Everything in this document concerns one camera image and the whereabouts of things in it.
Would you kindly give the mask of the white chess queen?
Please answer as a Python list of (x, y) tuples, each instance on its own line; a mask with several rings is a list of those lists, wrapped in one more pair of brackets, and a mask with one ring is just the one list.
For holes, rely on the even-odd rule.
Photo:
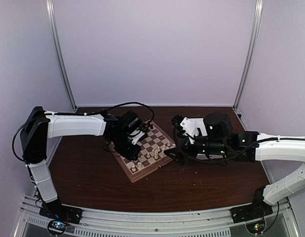
[(154, 159), (155, 160), (159, 159), (159, 152), (157, 150), (154, 151)]

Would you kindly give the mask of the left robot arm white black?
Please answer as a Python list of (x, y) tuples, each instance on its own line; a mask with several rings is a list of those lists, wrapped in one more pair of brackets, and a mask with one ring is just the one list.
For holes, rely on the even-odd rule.
[(57, 113), (36, 106), (15, 132), (22, 147), (22, 155), (16, 158), (28, 167), (42, 200), (47, 203), (47, 213), (54, 219), (61, 219), (65, 208), (58, 203), (58, 194), (46, 163), (47, 141), (65, 136), (102, 136), (107, 143), (114, 145), (118, 154), (136, 160), (141, 150), (138, 142), (146, 135), (144, 127), (133, 111), (116, 117), (109, 109), (93, 113)]

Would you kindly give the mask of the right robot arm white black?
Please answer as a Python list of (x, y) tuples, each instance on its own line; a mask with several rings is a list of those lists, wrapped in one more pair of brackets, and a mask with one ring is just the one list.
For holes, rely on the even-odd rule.
[(281, 180), (255, 191), (253, 203), (247, 209), (252, 218), (264, 213), (266, 205), (272, 206), (305, 188), (305, 136), (275, 136), (257, 131), (235, 133), (230, 117), (217, 112), (203, 119), (177, 115), (172, 119), (172, 124), (175, 147), (164, 153), (181, 166), (186, 159), (219, 165), (225, 165), (230, 160), (302, 163)]

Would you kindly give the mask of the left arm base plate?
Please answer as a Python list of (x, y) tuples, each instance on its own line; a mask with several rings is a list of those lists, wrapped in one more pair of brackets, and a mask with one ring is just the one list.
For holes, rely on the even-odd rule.
[(41, 207), (39, 214), (41, 216), (62, 221), (70, 224), (79, 224), (82, 218), (83, 210), (76, 207), (62, 206), (60, 214), (51, 214), (46, 207)]

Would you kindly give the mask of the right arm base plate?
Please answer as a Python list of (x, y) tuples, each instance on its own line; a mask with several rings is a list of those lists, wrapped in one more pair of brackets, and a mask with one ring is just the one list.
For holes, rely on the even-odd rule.
[(230, 210), (233, 223), (247, 222), (262, 218), (273, 213), (272, 206), (262, 204), (249, 204), (234, 207)]

